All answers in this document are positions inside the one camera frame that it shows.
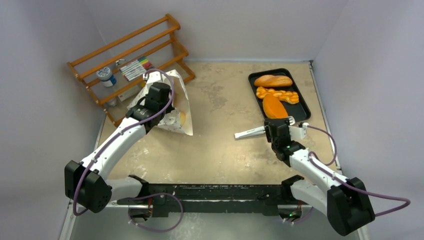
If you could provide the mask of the round fake bread roll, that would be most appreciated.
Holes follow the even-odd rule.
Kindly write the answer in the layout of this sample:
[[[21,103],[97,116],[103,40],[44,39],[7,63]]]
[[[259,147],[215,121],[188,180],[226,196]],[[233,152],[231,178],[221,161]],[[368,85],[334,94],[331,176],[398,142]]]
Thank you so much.
[[[262,100],[262,107],[265,116],[269,119],[284,119],[289,117],[289,114],[282,102],[271,94],[265,95]]]

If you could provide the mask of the black plastic tray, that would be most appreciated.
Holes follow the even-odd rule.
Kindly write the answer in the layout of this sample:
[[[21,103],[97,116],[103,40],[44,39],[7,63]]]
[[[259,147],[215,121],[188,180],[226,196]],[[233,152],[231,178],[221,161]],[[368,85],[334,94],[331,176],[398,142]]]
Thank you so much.
[[[291,91],[291,92],[298,93],[299,103],[290,104],[290,103],[287,103],[285,101],[282,102],[282,104],[283,104],[284,108],[286,109],[287,113],[289,114],[289,116],[293,116],[294,119],[297,122],[306,121],[311,117],[312,114],[311,114],[311,111],[309,110],[309,107],[308,107],[306,101],[304,100],[304,98],[303,98],[294,78],[292,77],[290,71],[287,70],[286,68],[276,68],[276,69],[254,72],[254,73],[249,74],[247,79],[248,79],[248,82],[250,83],[250,86],[252,88],[254,95],[256,94],[256,90],[258,88],[257,86],[254,86],[254,81],[256,79],[258,79],[259,77],[262,77],[264,75],[289,77],[293,81],[291,86],[274,87],[273,89],[278,90],[278,91]]]

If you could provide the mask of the patterned white paper bag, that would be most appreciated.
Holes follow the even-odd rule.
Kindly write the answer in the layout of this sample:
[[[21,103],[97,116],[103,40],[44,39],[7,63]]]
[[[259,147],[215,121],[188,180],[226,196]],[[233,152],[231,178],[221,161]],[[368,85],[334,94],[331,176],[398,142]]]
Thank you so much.
[[[174,110],[165,114],[164,118],[156,126],[163,130],[192,136],[193,123],[189,97],[181,75],[176,70],[171,70],[165,73],[159,70],[158,72],[161,72],[164,75],[163,83],[171,87],[172,93],[169,95],[169,97],[172,99],[171,104],[174,107]],[[137,101],[144,97],[148,91],[149,88],[144,86],[127,106],[127,109],[130,110],[131,107],[134,107]],[[186,115],[184,125],[180,124],[180,111],[183,111]]]

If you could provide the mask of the braided fake bread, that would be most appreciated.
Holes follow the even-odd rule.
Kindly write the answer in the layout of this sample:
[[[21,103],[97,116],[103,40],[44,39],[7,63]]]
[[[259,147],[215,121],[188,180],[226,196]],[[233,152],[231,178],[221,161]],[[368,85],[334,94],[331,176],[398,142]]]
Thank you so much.
[[[260,86],[256,89],[255,94],[257,98],[262,100],[265,98],[266,95],[272,95],[280,101],[289,103],[291,105],[300,102],[300,97],[295,91],[275,90],[273,88],[264,88]]]

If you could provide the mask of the long fake bread loaf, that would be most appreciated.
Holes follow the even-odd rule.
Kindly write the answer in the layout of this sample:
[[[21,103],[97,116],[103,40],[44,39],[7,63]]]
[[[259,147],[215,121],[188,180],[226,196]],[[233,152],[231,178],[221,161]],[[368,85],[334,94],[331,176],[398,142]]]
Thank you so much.
[[[293,80],[284,75],[263,75],[254,81],[256,87],[275,88],[289,87],[293,84]]]

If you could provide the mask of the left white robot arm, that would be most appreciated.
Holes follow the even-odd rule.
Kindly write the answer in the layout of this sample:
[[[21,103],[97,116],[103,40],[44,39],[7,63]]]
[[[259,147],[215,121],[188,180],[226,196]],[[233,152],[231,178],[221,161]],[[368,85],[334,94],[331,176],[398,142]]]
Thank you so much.
[[[80,162],[71,160],[65,166],[65,195],[73,201],[75,216],[98,213],[110,201],[130,198],[138,205],[148,201],[149,191],[140,178],[107,179],[125,153],[173,110],[174,95],[173,83],[154,82],[100,147]]]

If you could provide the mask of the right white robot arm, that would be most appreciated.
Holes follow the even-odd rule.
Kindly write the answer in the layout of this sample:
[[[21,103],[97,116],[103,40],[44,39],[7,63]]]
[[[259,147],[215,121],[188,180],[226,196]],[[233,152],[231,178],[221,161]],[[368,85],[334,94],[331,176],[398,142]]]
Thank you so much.
[[[298,142],[306,136],[305,126],[290,125],[287,118],[267,118],[264,132],[277,159],[306,177],[281,189],[284,202],[300,200],[309,204],[324,214],[341,236],[375,220],[365,184],[357,177],[347,178],[331,170]]]

